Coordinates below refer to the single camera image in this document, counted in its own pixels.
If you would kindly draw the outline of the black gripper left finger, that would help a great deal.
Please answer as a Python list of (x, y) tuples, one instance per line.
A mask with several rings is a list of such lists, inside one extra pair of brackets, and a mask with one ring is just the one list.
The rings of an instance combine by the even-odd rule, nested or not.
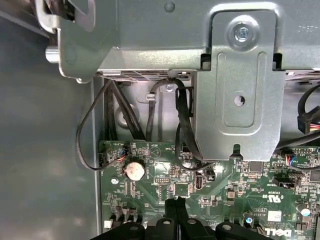
[(176, 200), (167, 199), (164, 217), (153, 219), (147, 227), (137, 222), (121, 224), (93, 240), (175, 240), (177, 238)]

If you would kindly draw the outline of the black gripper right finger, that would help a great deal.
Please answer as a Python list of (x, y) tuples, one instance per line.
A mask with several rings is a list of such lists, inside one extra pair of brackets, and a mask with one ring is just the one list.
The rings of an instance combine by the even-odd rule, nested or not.
[(177, 198), (177, 219), (183, 240), (268, 240), (257, 231), (242, 227), (229, 221), (218, 224), (215, 229), (191, 218), (186, 209), (186, 199)]

